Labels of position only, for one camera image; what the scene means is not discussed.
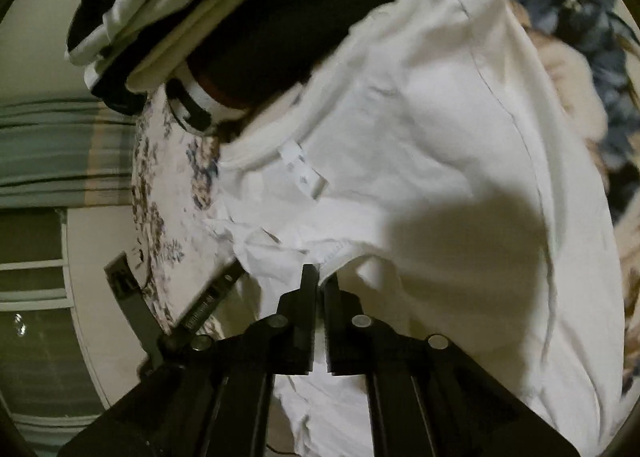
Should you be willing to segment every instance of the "green curtain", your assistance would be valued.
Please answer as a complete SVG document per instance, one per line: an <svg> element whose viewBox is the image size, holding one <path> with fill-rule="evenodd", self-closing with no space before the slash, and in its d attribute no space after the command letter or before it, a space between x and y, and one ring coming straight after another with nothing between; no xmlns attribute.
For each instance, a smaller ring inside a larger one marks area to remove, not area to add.
<svg viewBox="0 0 640 457"><path fill-rule="evenodd" d="M0 208L130 204L134 134L91 98L0 103Z"/></svg>

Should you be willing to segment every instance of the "clothing tag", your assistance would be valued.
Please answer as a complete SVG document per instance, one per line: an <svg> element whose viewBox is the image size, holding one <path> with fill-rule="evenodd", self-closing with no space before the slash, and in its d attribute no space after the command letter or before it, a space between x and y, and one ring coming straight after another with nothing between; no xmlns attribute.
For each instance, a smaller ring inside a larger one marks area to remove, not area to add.
<svg viewBox="0 0 640 457"><path fill-rule="evenodd" d="M318 198L326 180L306 162L305 152L300 145L294 141L288 141L278 151L285 169L291 174L300 191L311 199Z"/></svg>

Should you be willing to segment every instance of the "silver bolt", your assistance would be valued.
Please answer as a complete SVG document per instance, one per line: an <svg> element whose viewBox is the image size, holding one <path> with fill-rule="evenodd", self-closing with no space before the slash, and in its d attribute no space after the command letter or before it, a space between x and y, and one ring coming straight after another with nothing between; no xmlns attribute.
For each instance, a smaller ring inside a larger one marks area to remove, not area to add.
<svg viewBox="0 0 640 457"><path fill-rule="evenodd" d="M267 325L269 325L269 327L273 327L274 329L280 329L286 326L287 323L289 323L289 320L286 316L283 316L281 314L272 314L267 319Z"/></svg>
<svg viewBox="0 0 640 457"><path fill-rule="evenodd" d="M191 340L191 348L195 351L206 351L211 347L212 340L208 336L196 336Z"/></svg>
<svg viewBox="0 0 640 457"><path fill-rule="evenodd" d="M429 345L433 349L442 350L449 347L449 340L442 334L434 334L433 336L429 336Z"/></svg>
<svg viewBox="0 0 640 457"><path fill-rule="evenodd" d="M373 321L366 314L357 314L351 318L351 323L356 327L366 329L373 323Z"/></svg>

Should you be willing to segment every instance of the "white wall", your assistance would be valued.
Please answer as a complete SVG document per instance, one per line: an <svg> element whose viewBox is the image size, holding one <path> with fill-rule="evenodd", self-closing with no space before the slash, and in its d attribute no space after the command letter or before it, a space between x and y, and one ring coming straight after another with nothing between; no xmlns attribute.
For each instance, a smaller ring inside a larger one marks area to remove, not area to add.
<svg viewBox="0 0 640 457"><path fill-rule="evenodd" d="M104 267L135 244L131 206L71 208L66 245L82 338L98 380L114 404L138 383L145 357L113 297Z"/></svg>
<svg viewBox="0 0 640 457"><path fill-rule="evenodd" d="M64 59L80 0L15 0L0 22L0 99L87 95L84 69Z"/></svg>

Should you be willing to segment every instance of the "window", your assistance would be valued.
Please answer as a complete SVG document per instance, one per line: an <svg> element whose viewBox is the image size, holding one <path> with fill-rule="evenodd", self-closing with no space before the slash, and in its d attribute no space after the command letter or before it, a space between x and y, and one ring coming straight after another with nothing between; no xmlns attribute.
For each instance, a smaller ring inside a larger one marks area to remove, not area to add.
<svg viewBox="0 0 640 457"><path fill-rule="evenodd" d="M82 342L62 211L0 212L0 400L39 455L108 405Z"/></svg>

